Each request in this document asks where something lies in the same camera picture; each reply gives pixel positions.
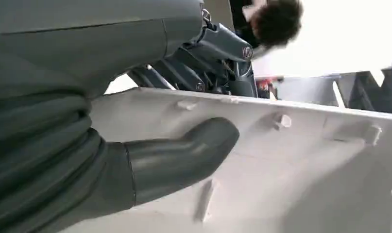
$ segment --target white surface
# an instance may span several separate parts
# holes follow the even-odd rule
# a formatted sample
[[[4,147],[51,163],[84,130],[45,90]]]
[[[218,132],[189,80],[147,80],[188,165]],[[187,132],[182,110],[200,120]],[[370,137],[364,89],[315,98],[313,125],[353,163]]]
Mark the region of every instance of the white surface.
[[[288,101],[134,89],[93,102],[107,141],[174,138],[226,117],[240,139],[212,178],[67,233],[392,233],[392,115]],[[180,101],[197,102],[191,111]],[[273,128],[274,115],[292,120]],[[377,145],[366,133],[382,130]],[[209,221],[195,218],[203,187],[220,183]]]
[[[392,66],[392,0],[302,0],[302,30],[253,62],[257,76],[319,76]]]

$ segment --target bolt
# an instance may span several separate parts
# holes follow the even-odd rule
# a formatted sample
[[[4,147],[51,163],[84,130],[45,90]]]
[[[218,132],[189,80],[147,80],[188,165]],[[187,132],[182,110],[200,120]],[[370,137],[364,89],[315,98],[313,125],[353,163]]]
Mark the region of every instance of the bolt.
[[[203,83],[197,83],[196,90],[197,91],[205,91],[205,85]]]

